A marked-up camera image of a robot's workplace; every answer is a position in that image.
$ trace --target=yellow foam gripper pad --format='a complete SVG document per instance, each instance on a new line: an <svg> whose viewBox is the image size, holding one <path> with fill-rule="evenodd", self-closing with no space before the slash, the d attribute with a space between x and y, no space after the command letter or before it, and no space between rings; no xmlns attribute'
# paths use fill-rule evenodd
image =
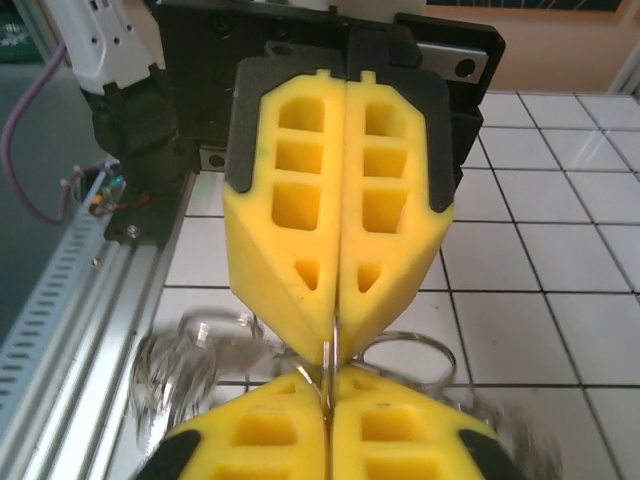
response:
<svg viewBox="0 0 640 480"><path fill-rule="evenodd" d="M294 76L256 111L254 137L232 116L231 289L314 364L337 315L345 361L411 303L452 222L452 203L430 203L430 165L450 158L429 158L429 141L446 139L428 138L428 118L372 72ZM238 153L252 141L251 158Z"/></svg>
<svg viewBox="0 0 640 480"><path fill-rule="evenodd" d="M330 454L332 480L524 480L483 422L351 366Z"/></svg>
<svg viewBox="0 0 640 480"><path fill-rule="evenodd" d="M179 480L327 477L327 435L318 394L298 373L186 422L165 442L186 435L199 441L179 465L179 476L173 477Z"/></svg>

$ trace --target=bolt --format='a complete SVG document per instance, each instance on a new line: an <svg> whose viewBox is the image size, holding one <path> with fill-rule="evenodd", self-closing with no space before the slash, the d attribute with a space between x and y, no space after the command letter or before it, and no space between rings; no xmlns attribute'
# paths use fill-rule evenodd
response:
<svg viewBox="0 0 640 480"><path fill-rule="evenodd" d="M127 227L127 236L129 238L133 238L134 240L140 236L140 229L135 225L129 225Z"/></svg>

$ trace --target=orange wall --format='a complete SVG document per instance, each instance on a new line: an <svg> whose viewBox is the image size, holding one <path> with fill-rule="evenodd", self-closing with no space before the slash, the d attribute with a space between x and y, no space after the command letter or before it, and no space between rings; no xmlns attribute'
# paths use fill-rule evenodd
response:
<svg viewBox="0 0 640 480"><path fill-rule="evenodd" d="M125 0L132 20L161 61L157 26L139 0ZM504 12L427 7L427 15L493 25L507 50L494 90L605 92L640 41L634 15L640 0L625 0L618 14Z"/></svg>

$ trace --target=white tile floor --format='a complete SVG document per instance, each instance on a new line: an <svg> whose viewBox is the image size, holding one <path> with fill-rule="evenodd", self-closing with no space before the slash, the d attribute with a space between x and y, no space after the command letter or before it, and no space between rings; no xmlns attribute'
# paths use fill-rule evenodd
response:
<svg viewBox="0 0 640 480"><path fill-rule="evenodd" d="M457 384L529 406L560 442L565 480L640 478L640 106L493 93L481 110L455 223L392 328L446 342ZM222 181L198 177L157 326L243 307L227 288ZM367 359L437 375L437 357L405 347Z"/></svg>

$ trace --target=screw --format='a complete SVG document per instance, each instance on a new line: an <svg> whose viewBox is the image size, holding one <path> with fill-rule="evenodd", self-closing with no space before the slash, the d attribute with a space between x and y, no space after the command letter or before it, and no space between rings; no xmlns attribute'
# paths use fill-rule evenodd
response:
<svg viewBox="0 0 640 480"><path fill-rule="evenodd" d="M134 240L140 236L140 229L135 225L129 225L127 227L127 236L129 238L133 238Z"/></svg>

